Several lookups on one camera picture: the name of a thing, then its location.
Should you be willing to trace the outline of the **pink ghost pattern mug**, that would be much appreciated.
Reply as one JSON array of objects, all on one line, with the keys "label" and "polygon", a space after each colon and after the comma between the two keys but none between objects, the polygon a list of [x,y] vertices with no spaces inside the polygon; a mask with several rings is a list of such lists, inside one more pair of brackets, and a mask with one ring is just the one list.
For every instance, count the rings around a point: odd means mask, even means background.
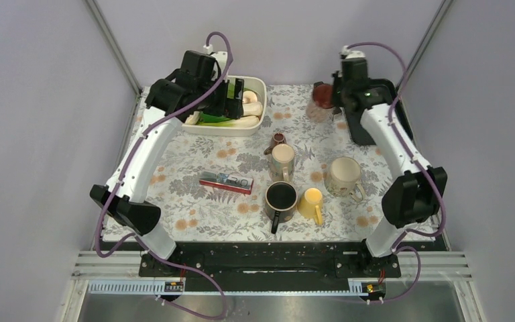
[{"label": "pink ghost pattern mug", "polygon": [[314,84],[310,101],[306,107],[306,116],[315,123],[330,120],[333,115],[333,86],[324,82]]}]

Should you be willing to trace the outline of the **cream christmas mug green inside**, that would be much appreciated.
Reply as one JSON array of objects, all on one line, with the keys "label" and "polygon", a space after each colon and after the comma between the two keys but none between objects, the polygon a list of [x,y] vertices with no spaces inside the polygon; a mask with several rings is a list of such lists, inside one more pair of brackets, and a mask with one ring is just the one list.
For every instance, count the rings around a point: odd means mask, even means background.
[{"label": "cream christmas mug green inside", "polygon": [[350,157],[338,157],[331,162],[327,168],[325,187],[333,196],[351,197],[357,203],[366,198],[361,183],[361,166]]}]

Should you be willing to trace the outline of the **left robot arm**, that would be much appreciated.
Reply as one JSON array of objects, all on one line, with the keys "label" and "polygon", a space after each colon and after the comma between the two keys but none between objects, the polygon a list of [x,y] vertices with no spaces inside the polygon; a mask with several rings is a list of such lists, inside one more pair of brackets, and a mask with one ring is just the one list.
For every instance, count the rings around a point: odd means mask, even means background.
[{"label": "left robot arm", "polygon": [[182,63],[166,78],[157,80],[145,98],[146,108],[139,129],[122,161],[104,184],[95,184],[91,199],[101,208],[95,232],[99,257],[117,248],[101,251],[101,232],[106,217],[128,227],[145,250],[153,253],[156,268],[166,276],[177,273],[181,258],[174,253],[176,242],[160,223],[161,209],[146,200],[149,180],[162,154],[185,121],[197,112],[240,118],[240,97],[228,96],[227,75],[233,62],[230,50],[204,52],[188,50]]}]

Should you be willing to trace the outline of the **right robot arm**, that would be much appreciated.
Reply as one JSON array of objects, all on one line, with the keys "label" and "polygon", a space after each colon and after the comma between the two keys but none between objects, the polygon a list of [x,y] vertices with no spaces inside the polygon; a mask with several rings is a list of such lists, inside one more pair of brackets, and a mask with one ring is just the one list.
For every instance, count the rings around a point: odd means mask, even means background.
[{"label": "right robot arm", "polygon": [[382,197],[384,219],[364,241],[365,253],[357,259],[361,273],[375,276],[384,268],[384,257],[407,233],[416,232],[415,224],[445,214],[447,173],[416,149],[395,110],[399,96],[369,77],[362,52],[341,55],[341,69],[333,73],[331,102],[343,110],[356,144],[380,149],[393,179]]}]

